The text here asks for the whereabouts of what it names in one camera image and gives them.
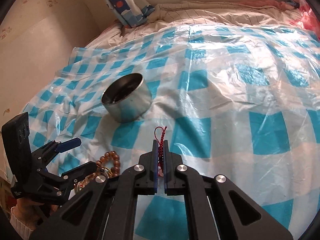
silver screw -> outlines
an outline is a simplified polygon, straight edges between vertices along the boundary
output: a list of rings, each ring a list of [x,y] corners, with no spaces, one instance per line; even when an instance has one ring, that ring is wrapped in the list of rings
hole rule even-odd
[[[187,169],[188,169],[188,167],[184,164],[180,164],[177,166],[178,171],[186,171]]]
[[[135,171],[143,171],[144,170],[144,166],[141,165],[141,164],[137,164],[137,165],[135,165],[134,170]]]
[[[224,182],[226,182],[226,180],[227,180],[227,178],[224,175],[218,175],[216,177],[216,181],[219,182],[219,183],[224,183]]]
[[[96,182],[98,183],[102,183],[102,182],[105,182],[106,181],[106,177],[103,176],[103,175],[99,175],[96,177]]]

red circle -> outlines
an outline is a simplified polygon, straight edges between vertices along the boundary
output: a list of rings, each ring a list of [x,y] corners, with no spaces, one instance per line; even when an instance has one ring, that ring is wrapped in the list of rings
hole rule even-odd
[[[122,2],[122,1],[117,2],[117,3],[116,3],[116,6],[117,6],[118,8],[122,7],[122,6],[123,6],[123,2]]]

blue and white curtain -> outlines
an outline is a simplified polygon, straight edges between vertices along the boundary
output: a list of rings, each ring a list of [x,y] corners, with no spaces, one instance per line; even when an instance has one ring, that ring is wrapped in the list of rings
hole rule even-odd
[[[105,0],[126,28],[137,27],[147,21],[155,8],[146,0]]]

bed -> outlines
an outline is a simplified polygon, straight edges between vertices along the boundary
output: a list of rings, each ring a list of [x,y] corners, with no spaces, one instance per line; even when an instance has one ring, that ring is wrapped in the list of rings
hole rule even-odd
[[[80,137],[59,154],[55,174],[114,150],[121,170],[152,148],[167,126],[170,151],[201,174],[224,174],[298,239],[319,210],[320,43],[317,25],[283,0],[150,0],[143,24],[116,21],[23,109],[30,145]],[[141,73],[151,108],[119,124],[102,106],[116,79]],[[138,199],[134,239],[188,239],[182,197]]]

wall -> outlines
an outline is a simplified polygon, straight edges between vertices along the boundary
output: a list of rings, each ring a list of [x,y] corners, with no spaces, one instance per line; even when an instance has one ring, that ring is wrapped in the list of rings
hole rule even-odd
[[[0,126],[115,19],[103,0],[16,0],[0,26]],[[6,166],[0,140],[0,176]]]

